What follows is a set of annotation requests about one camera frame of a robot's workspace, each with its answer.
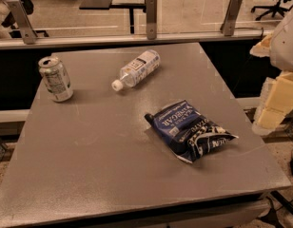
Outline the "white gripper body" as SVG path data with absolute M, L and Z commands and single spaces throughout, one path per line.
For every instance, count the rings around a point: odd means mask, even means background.
M 279 70 L 293 71 L 293 8 L 272 34 L 269 58 Z

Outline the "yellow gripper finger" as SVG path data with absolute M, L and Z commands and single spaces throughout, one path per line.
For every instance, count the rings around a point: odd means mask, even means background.
M 252 47 L 250 54 L 260 58 L 268 57 L 270 52 L 271 38 L 271 34 L 266 35 L 261 42 Z
M 260 136 L 270 134 L 292 110 L 293 72 L 282 71 L 275 79 L 267 77 L 254 114 L 253 132 Z

